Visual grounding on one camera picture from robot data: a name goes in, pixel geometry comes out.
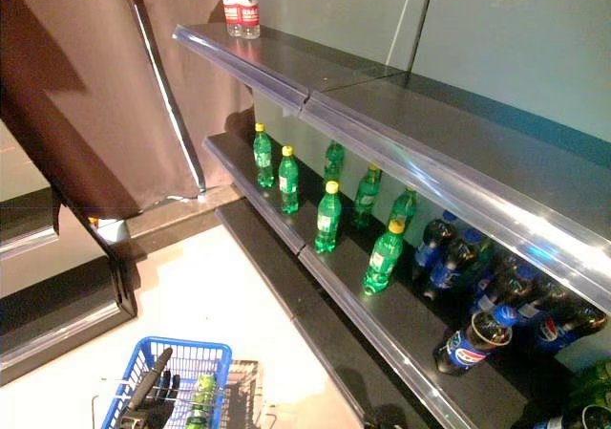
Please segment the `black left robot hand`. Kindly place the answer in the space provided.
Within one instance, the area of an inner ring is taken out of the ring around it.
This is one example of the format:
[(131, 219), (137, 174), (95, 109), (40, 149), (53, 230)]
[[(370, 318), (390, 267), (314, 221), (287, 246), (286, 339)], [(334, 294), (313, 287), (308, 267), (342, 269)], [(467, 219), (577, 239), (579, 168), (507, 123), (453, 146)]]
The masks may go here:
[(172, 348), (166, 348), (139, 382), (117, 418), (118, 428), (165, 427), (173, 414), (180, 386), (180, 375), (173, 375), (170, 369), (166, 369), (172, 353)]

